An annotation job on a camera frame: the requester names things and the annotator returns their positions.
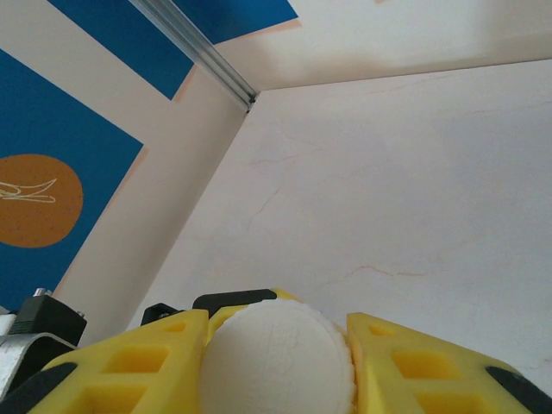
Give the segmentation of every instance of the orange circle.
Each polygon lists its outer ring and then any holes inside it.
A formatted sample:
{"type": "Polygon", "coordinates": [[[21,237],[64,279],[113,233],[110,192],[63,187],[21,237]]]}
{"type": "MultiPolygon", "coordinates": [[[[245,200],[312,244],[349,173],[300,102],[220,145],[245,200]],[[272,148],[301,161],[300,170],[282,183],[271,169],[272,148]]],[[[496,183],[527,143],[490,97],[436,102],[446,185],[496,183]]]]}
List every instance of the orange circle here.
{"type": "Polygon", "coordinates": [[[83,187],[64,162],[39,154],[0,158],[0,242],[44,248],[68,235],[83,208],[83,187]]]}

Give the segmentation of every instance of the white panel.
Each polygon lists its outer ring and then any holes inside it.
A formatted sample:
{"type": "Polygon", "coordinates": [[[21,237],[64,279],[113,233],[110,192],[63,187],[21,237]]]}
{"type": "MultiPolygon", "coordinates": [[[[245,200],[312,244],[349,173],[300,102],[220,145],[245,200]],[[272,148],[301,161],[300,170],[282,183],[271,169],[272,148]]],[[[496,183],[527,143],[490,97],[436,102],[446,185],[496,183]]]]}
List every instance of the white panel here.
{"type": "Polygon", "coordinates": [[[262,92],[136,314],[281,287],[552,393],[552,60],[262,92]]]}
{"type": "Polygon", "coordinates": [[[552,57],[549,0],[290,0],[217,49],[261,90],[552,57]]]}
{"type": "Polygon", "coordinates": [[[85,313],[84,344],[115,335],[159,271],[244,111],[200,71],[168,100],[46,0],[0,3],[0,48],[144,144],[55,292],[85,313]]]}

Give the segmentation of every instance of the blue poster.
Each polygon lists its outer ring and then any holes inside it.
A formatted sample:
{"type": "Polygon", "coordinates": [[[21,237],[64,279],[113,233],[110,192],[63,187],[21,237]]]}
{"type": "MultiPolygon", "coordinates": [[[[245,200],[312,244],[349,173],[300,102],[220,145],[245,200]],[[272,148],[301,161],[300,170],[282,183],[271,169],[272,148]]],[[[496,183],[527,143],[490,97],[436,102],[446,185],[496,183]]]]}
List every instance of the blue poster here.
{"type": "MultiPolygon", "coordinates": [[[[129,0],[48,0],[172,99],[193,63],[129,0]]],[[[213,44],[297,18],[287,0],[174,0],[213,44]]]]}
{"type": "Polygon", "coordinates": [[[0,305],[53,290],[142,144],[0,50],[0,305]]]}

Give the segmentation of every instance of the white disc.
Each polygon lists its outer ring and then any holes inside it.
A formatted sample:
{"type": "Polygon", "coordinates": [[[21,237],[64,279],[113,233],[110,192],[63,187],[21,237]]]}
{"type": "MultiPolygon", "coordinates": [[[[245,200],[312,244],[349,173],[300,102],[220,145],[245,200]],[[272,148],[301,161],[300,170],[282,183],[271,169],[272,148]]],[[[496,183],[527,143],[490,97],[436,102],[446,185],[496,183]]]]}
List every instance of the white disc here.
{"type": "Polygon", "coordinates": [[[266,300],[216,331],[199,394],[202,414],[349,414],[351,356],[320,312],[293,300],[266,300]]]}

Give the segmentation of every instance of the white round object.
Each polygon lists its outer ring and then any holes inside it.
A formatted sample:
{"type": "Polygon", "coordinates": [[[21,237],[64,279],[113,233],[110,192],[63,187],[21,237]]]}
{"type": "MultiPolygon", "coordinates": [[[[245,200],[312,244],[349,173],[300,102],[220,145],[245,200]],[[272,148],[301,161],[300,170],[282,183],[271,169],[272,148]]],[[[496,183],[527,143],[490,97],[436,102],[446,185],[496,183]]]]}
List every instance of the white round object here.
{"type": "Polygon", "coordinates": [[[251,304],[207,345],[202,414],[349,414],[354,370],[342,334],[293,300],[251,304]]]}

